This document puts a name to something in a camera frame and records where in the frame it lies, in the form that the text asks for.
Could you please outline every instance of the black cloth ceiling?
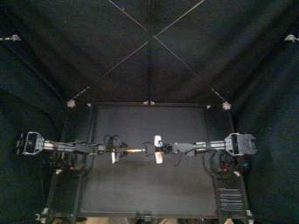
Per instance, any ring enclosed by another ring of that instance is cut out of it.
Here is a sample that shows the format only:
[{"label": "black cloth ceiling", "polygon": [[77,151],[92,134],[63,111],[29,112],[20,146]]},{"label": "black cloth ceiling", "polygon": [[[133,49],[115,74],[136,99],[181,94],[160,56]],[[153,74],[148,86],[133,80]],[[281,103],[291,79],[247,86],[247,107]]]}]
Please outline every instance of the black cloth ceiling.
[{"label": "black cloth ceiling", "polygon": [[247,86],[299,3],[36,0],[1,8],[65,101],[89,87],[77,101],[219,103],[215,92],[232,102]]}]

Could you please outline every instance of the black tent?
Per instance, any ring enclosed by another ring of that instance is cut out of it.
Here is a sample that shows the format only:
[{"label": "black tent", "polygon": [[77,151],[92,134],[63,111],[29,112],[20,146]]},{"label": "black tent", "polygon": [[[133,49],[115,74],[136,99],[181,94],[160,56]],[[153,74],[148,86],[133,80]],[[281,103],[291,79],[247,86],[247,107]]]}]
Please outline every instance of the black tent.
[{"label": "black tent", "polygon": [[299,222],[299,43],[285,41],[299,35],[297,1],[1,1],[0,9],[1,223],[35,223],[44,208],[43,156],[17,157],[15,141],[31,130],[60,140],[71,101],[228,102],[236,131],[256,137],[255,219]]}]

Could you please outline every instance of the diagonal rope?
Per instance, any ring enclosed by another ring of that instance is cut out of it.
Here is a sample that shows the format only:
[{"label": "diagonal rope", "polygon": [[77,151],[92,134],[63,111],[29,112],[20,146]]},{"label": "diagonal rope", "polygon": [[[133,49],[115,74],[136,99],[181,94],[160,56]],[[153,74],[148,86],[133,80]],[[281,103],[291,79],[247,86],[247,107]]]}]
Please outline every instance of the diagonal rope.
[{"label": "diagonal rope", "polygon": [[176,24],[176,23],[179,22],[179,20],[181,20],[181,18],[183,18],[187,14],[189,14],[189,12],[193,11],[195,8],[197,8],[197,6],[200,6],[200,5],[203,4],[204,1],[205,1],[205,0],[201,0],[199,3],[196,3],[196,4],[191,7],[191,9],[187,10],[187,11],[181,14],[181,16],[177,17],[177,18],[168,24],[168,26],[165,26],[164,29],[163,29],[155,36],[159,37],[159,36],[165,32],[165,30],[168,30],[168,29],[171,28],[171,26],[172,26],[173,24]]},{"label": "diagonal rope", "polygon": [[105,75],[108,75],[135,54],[136,52],[148,44],[148,41],[144,42],[143,45],[140,45],[117,63],[116,65],[104,73],[100,75],[100,77],[93,80],[92,84],[89,84],[87,87],[83,88],[83,90],[69,99],[75,100],[91,87],[95,85],[95,83],[103,79]]},{"label": "diagonal rope", "polygon": [[172,54],[172,56],[184,64],[184,66],[191,70],[192,74],[200,79],[200,81],[204,83],[204,85],[209,88],[209,90],[213,92],[213,94],[224,101],[227,102],[225,98],[220,95],[220,93],[215,90],[215,88],[211,86],[211,84],[200,77],[200,75],[192,70],[192,68],[185,64],[183,59],[175,54],[175,52],[169,49],[169,47],[164,44],[164,42],[153,36],[153,38],[157,40],[157,42],[163,45],[163,47],[168,50],[168,52]]},{"label": "diagonal rope", "polygon": [[143,25],[128,15],[128,13],[125,12],[124,9],[121,9],[115,3],[113,1],[108,0],[115,6],[116,8],[135,21],[135,23],[147,31],[147,29],[143,27]]}]

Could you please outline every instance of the floor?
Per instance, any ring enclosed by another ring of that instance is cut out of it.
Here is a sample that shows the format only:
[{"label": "floor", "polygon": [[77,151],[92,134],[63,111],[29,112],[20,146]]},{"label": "floor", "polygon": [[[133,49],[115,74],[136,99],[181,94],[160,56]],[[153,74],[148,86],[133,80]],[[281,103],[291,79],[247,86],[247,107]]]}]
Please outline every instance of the floor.
[{"label": "floor", "polygon": [[[61,221],[56,220],[52,224],[60,224]],[[177,224],[176,219],[163,219],[159,222],[153,222],[153,224]],[[109,218],[88,218],[87,221],[81,222],[80,224],[133,224],[127,219],[109,219]],[[233,224],[231,219],[227,220],[225,224]]]}]

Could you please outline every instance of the black curtain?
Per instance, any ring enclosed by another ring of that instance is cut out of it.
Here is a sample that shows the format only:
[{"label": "black curtain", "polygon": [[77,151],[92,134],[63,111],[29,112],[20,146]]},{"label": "black curtain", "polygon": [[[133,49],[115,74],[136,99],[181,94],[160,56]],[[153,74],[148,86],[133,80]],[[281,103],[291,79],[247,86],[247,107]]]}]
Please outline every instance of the black curtain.
[{"label": "black curtain", "polygon": [[299,44],[280,41],[235,103],[237,131],[256,136],[247,193],[259,223],[299,223]]},{"label": "black curtain", "polygon": [[[1,37],[15,30],[1,20]],[[39,131],[59,140],[65,103],[53,80],[24,42],[0,42],[0,223],[35,223],[45,203],[43,156],[15,155],[20,133]]]}]

